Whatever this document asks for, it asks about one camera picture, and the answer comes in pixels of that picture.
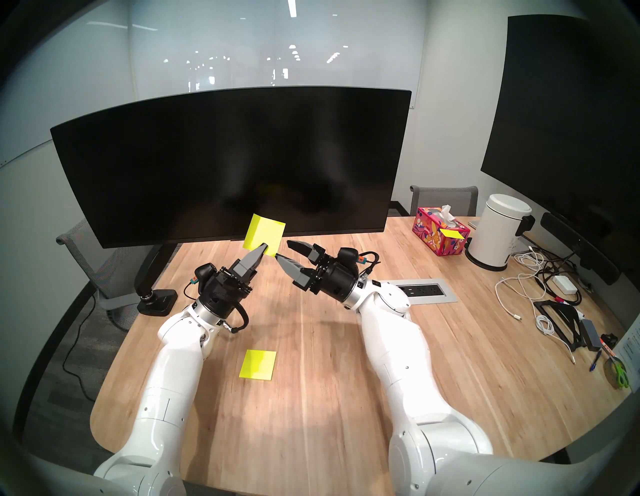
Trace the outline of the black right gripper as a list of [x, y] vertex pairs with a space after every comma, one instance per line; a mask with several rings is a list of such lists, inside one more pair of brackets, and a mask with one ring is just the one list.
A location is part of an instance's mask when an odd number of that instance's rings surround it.
[[306, 257], [313, 267], [305, 267], [299, 262], [277, 253], [276, 261], [291, 277], [294, 286], [317, 295], [322, 292], [334, 300], [344, 303], [359, 278], [358, 259], [341, 260], [326, 258], [326, 251], [318, 244], [309, 244], [300, 240], [287, 240], [289, 249]]

